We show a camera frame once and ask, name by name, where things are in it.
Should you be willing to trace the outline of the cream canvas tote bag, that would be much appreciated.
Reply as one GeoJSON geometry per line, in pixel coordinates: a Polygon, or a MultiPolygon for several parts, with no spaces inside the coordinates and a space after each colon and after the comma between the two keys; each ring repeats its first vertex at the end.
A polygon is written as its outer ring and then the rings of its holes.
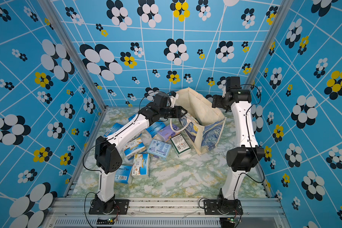
{"type": "Polygon", "coordinates": [[[226,118],[212,102],[191,88],[176,92],[176,105],[181,106],[187,114],[179,118],[179,123],[191,140],[197,154],[205,154],[213,150],[220,138],[226,118]]]}

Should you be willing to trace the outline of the orange white tissue pack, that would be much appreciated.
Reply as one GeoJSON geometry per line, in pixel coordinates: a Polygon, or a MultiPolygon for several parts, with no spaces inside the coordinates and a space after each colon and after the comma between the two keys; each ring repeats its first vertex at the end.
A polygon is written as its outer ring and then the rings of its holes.
{"type": "Polygon", "coordinates": [[[149,178],[149,154],[136,154],[132,167],[133,178],[149,178]]]}
{"type": "Polygon", "coordinates": [[[144,151],[146,151],[146,147],[140,137],[128,142],[123,148],[123,152],[129,161],[133,159],[136,154],[143,153],[144,151]]]}

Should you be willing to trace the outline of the orange white tissue pack front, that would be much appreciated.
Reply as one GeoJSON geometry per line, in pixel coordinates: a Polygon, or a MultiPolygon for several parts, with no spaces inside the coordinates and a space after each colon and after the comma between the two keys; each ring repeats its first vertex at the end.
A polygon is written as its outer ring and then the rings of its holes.
{"type": "Polygon", "coordinates": [[[149,154],[136,154],[132,167],[133,178],[149,178],[149,154]]]}

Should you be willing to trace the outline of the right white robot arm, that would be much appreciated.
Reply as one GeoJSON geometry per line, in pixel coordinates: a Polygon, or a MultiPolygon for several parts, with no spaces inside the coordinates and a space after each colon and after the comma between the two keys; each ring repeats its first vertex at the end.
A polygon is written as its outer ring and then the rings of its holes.
{"type": "Polygon", "coordinates": [[[231,111],[236,127],[237,146],[226,154],[229,172],[219,195],[218,211],[221,214],[242,215],[238,193],[243,179],[264,156],[264,149],[258,147],[252,122],[252,98],[248,89],[242,89],[239,77],[226,78],[223,95],[213,96],[213,108],[231,111]]]}

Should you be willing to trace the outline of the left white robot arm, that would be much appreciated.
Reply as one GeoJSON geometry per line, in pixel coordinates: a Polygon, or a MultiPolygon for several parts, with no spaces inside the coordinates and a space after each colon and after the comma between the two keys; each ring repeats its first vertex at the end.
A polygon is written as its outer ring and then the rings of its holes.
{"type": "Polygon", "coordinates": [[[126,214],[127,210],[122,211],[116,204],[114,192],[116,171],[123,162],[119,152],[136,135],[161,118],[183,117],[187,110],[175,105],[178,96],[174,91],[157,93],[153,101],[141,108],[125,126],[107,137],[97,138],[95,160],[100,171],[99,192],[95,193],[88,214],[126,214]]]}

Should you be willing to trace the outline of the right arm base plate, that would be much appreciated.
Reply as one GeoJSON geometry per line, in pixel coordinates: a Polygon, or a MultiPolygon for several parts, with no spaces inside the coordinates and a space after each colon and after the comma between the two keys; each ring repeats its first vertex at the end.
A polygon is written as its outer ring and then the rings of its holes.
{"type": "Polygon", "coordinates": [[[205,215],[243,215],[243,209],[240,200],[220,200],[204,199],[203,208],[205,215]]]}

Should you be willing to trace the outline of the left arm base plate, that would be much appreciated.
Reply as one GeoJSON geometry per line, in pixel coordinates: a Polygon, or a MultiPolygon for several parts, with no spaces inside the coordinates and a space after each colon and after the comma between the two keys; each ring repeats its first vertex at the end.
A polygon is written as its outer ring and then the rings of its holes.
{"type": "Polygon", "coordinates": [[[94,199],[90,203],[88,214],[90,215],[126,215],[129,208],[129,200],[111,199],[109,202],[102,202],[94,199]]]}

